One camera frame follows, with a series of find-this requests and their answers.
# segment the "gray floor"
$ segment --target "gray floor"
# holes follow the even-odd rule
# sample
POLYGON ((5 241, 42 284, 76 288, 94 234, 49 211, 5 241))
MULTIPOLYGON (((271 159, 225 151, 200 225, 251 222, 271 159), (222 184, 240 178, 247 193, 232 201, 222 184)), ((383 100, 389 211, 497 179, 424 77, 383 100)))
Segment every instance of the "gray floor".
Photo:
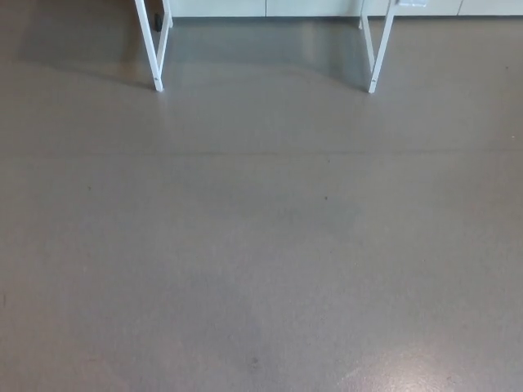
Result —
POLYGON ((0 2, 0 390, 521 390, 522 43, 0 2))

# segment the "white cabinet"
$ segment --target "white cabinet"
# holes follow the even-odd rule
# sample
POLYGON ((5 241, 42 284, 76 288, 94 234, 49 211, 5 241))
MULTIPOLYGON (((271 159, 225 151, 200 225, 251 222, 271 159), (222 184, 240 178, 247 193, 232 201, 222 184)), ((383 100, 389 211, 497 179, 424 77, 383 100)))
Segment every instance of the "white cabinet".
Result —
POLYGON ((523 0, 464 0, 459 15, 523 15, 523 0))
MULTIPOLYGON (((267 16, 358 16, 361 1, 267 0, 267 16)), ((367 1, 370 15, 385 15, 388 0, 367 1)), ((460 5, 461 0, 431 0, 427 7, 401 7, 398 15, 456 16, 460 5)))
POLYGON ((170 0, 174 16, 265 16, 266 0, 170 0))

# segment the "white table leg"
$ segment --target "white table leg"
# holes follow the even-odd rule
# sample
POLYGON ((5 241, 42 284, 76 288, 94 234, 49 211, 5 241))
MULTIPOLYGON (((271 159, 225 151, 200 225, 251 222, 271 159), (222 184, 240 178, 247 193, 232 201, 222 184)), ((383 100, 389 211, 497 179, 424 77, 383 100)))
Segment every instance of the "white table leg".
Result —
POLYGON ((147 18, 147 10, 145 9, 145 0, 135 0, 135 3, 141 26, 141 33, 144 37, 145 49, 147 50, 147 57, 149 58, 150 69, 153 74, 154 86, 156 87, 156 91, 163 91, 163 60, 167 48, 168 32, 173 25, 171 6, 169 0, 163 0, 163 27, 160 34, 160 44, 157 53, 156 49, 154 49, 153 36, 150 32, 149 19, 147 18))
POLYGON ((385 28, 383 30, 382 40, 378 48, 378 55, 374 58, 373 39, 370 34, 369 26, 369 14, 367 13, 367 1, 364 0, 361 7, 360 25, 363 27, 365 46, 367 47, 367 56, 369 58, 370 66, 370 84, 369 92, 373 93, 376 91, 376 85, 378 84, 379 74, 382 70, 383 58, 385 57, 385 51, 387 50, 387 44, 389 37, 391 36, 392 23, 396 16, 396 8, 399 6, 397 0, 389 0, 389 7, 385 16, 385 28))

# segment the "table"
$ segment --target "table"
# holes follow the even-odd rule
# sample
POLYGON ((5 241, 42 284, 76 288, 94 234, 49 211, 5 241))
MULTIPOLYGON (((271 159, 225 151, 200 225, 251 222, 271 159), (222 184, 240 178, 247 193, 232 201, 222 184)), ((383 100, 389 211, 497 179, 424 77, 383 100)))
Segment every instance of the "table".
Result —
MULTIPOLYGON (((156 91, 163 90, 162 84, 162 70, 163 60, 165 59, 165 51, 167 49, 167 40, 169 29, 173 27, 172 12, 170 0, 162 0, 163 3, 163 23, 160 31, 160 41, 158 50, 154 48, 153 36, 150 30, 149 20, 147 18, 147 10, 145 9, 145 0, 135 0, 136 10, 138 12, 138 19, 140 20, 141 32, 145 41, 145 49, 147 50, 147 57, 149 58, 151 72, 153 74, 154 87, 156 91)), ((392 23, 396 16, 397 8, 401 6, 415 6, 426 5, 427 0, 389 0, 387 13, 385 15, 385 27, 383 30, 382 39, 379 43, 378 53, 374 55, 373 39, 370 34, 369 14, 368 14, 369 0, 364 0, 360 12, 360 29, 363 30, 364 41, 369 62, 369 84, 368 91, 373 93, 376 91, 379 74, 382 70, 383 59, 389 37, 391 36, 392 23)))

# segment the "white metal frame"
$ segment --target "white metal frame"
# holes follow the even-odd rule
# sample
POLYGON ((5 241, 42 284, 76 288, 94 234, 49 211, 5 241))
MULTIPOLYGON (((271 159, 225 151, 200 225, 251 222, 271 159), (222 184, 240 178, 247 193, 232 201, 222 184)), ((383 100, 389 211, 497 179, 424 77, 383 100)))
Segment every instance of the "white metal frame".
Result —
POLYGON ((154 86, 156 91, 163 91, 162 70, 165 51, 167 48, 167 38, 169 29, 173 26, 171 4, 169 0, 162 0, 163 3, 163 24, 160 33, 158 51, 154 48, 153 35, 150 32, 149 18, 145 9, 145 0, 135 0, 138 19, 140 20, 141 32, 144 36, 145 49, 149 57, 150 68, 153 73, 154 86))
MULTIPOLYGON (((163 90, 162 84, 162 69, 163 60, 165 58, 165 51, 167 48, 167 39, 169 29, 173 26, 170 0, 162 0, 163 3, 163 26, 160 34, 158 52, 154 49, 153 36, 150 32, 149 19, 147 17, 147 10, 145 9, 145 0, 135 0, 136 10, 138 12, 138 19, 140 20, 141 32, 145 41, 145 48, 154 79, 154 86, 157 91, 163 90)), ((400 6, 401 0, 389 0, 389 6, 385 16, 385 28, 383 30, 382 39, 378 48, 378 54, 374 56, 373 39, 370 33, 369 14, 368 14, 368 0, 363 0, 360 13, 360 29, 363 29, 365 46, 367 48, 367 56, 370 67, 370 83, 369 93, 376 91, 379 74, 382 70, 383 58, 387 50, 389 37, 391 36, 392 23, 396 16, 397 8, 400 6)))
POLYGON ((361 6, 360 29, 363 29, 365 46, 367 47, 367 56, 369 57, 369 93, 372 94, 376 91, 379 74, 382 70, 383 58, 385 57, 385 51, 387 50, 387 44, 389 42, 389 37, 391 36, 392 22, 394 22, 394 17, 396 16, 396 11, 400 4, 399 0, 389 0, 389 7, 385 15, 385 28, 383 29, 382 40, 379 44, 378 54, 374 57, 373 38, 370 34, 369 14, 367 13, 369 8, 367 3, 368 1, 364 0, 361 6))

